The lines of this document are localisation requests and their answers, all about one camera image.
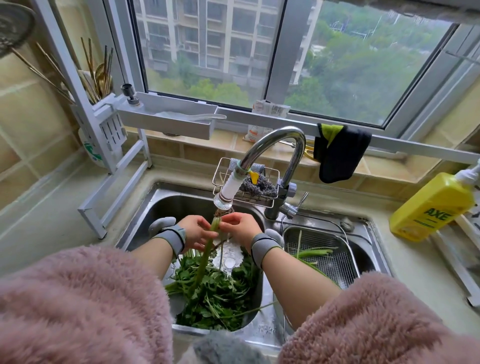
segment stainless steel sink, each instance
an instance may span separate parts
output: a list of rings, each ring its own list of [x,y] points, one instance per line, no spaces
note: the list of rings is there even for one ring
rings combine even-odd
[[[158,218],[174,216],[177,221],[187,215],[202,215],[211,221],[216,210],[213,202],[213,195],[210,191],[198,190],[189,187],[176,186],[173,184],[156,183],[142,202],[139,210],[133,217],[127,229],[123,233],[116,247],[126,251],[131,251],[148,241],[148,227]],[[275,229],[281,230],[280,214],[277,220],[267,220],[264,218],[263,207],[253,206],[243,202],[235,202],[233,205],[235,211],[252,214],[262,230]],[[339,233],[338,228],[328,221],[340,224],[340,220],[345,215],[318,212],[308,209],[300,209],[298,215],[293,220],[283,219],[283,228],[288,226],[304,226],[320,229],[323,231]],[[348,216],[353,222],[354,230],[347,233],[347,238],[357,262],[360,274],[372,270],[390,274],[388,265],[380,250],[379,244],[373,233],[373,228],[369,221],[362,218]],[[174,267],[170,267],[165,275],[163,282],[168,284],[169,277],[173,273]],[[260,307],[273,301],[274,295],[268,279],[261,274],[258,287],[253,300],[254,307]],[[176,303],[172,300],[172,315],[176,311]],[[269,306],[260,312],[253,313],[245,320],[246,326],[236,331],[245,341],[258,345],[267,346],[271,349],[279,349],[284,342],[283,335],[283,316],[276,314],[273,306]],[[176,334],[188,334],[194,336],[205,335],[208,331],[173,325]]]

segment apartment building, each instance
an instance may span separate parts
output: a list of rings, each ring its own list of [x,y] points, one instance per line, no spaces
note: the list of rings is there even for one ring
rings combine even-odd
[[[167,71],[180,55],[200,76],[246,88],[265,84],[281,0],[134,0],[146,67]],[[322,0],[312,0],[293,69],[298,83]]]

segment person's right hand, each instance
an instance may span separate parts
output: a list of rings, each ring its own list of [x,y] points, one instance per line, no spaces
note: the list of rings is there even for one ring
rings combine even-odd
[[[221,231],[230,233],[238,244],[247,249],[248,254],[252,254],[252,239],[262,232],[252,215],[241,212],[222,216],[218,227]]]

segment person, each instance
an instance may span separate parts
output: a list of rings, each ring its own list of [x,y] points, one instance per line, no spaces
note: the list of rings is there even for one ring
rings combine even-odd
[[[296,330],[279,363],[478,361],[479,343],[445,327],[397,280],[366,273],[341,291],[278,249],[251,215],[225,215],[219,228],[252,254]],[[161,278],[174,255],[203,250],[217,236],[209,229],[203,217],[187,216],[131,253],[79,247],[3,277],[0,363],[172,363],[172,318]],[[200,341],[180,362],[265,362],[258,353],[241,354],[246,344],[229,345],[226,337]],[[228,360],[219,359],[219,343],[228,346],[222,356]]]

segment yellow tag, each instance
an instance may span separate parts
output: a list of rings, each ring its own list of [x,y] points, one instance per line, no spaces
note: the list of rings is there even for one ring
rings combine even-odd
[[[252,183],[253,184],[257,184],[257,181],[258,181],[258,173],[257,172],[248,172],[248,174],[250,175],[250,177],[252,178]]]

